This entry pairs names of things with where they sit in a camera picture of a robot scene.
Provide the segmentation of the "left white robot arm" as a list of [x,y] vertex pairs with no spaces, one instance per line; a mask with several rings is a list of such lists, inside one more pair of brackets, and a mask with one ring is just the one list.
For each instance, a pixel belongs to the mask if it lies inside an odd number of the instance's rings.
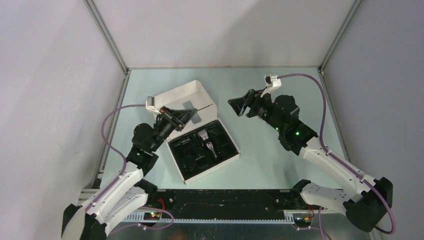
[[70,204],[63,212],[63,240],[105,240],[128,215],[137,209],[172,216],[158,202],[157,187],[145,180],[159,158],[155,152],[171,135],[182,131],[198,112],[196,108],[157,111],[153,125],[138,124],[133,131],[132,147],[123,159],[122,169],[104,188],[79,205]]

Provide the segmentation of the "white cardboard kit box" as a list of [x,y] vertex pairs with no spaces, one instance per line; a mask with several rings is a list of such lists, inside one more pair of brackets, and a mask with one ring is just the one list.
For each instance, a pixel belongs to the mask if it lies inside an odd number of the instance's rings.
[[[167,107],[167,108],[175,109],[175,110],[184,110],[184,109],[197,109],[198,110],[198,112],[193,116],[193,118],[187,123],[187,125],[181,131],[176,131],[176,130],[173,131],[170,134],[170,136],[165,140],[166,145],[167,145],[169,150],[170,150],[169,142],[171,140],[174,140],[177,137],[185,135],[186,133],[188,133],[190,131],[196,130],[196,129],[198,129],[198,128],[200,128],[200,127],[202,127],[202,126],[204,126],[204,125],[206,125],[206,124],[208,124],[212,121],[215,121],[215,120],[221,121],[218,117],[218,107],[217,107],[217,105],[214,103],[214,101],[212,100],[210,95],[207,93],[207,91],[203,87],[202,83],[198,80],[193,80],[191,82],[188,82],[186,84],[178,86],[174,89],[171,89],[169,91],[166,91],[166,92],[161,93],[159,95],[156,95],[154,97],[159,98],[162,101],[162,104],[163,104],[162,107]],[[232,159],[229,163],[232,163],[235,160],[240,158],[241,151],[239,150],[239,152],[240,152],[239,157],[237,157],[236,159]],[[182,182],[185,185],[188,185],[188,184],[190,184],[194,181],[190,181],[189,183],[185,184],[183,179],[182,179]]]

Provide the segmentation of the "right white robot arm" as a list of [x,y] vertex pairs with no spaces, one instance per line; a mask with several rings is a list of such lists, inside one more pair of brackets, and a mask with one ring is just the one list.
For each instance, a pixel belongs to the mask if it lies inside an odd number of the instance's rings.
[[279,95],[274,101],[269,93],[250,89],[244,96],[228,100],[240,117],[259,117],[278,132],[283,148],[323,169],[341,187],[320,186],[303,179],[291,188],[291,204],[297,209],[320,206],[343,214],[359,230],[369,233],[388,213],[393,202],[393,183],[376,179],[324,144],[318,134],[299,119],[295,98]]

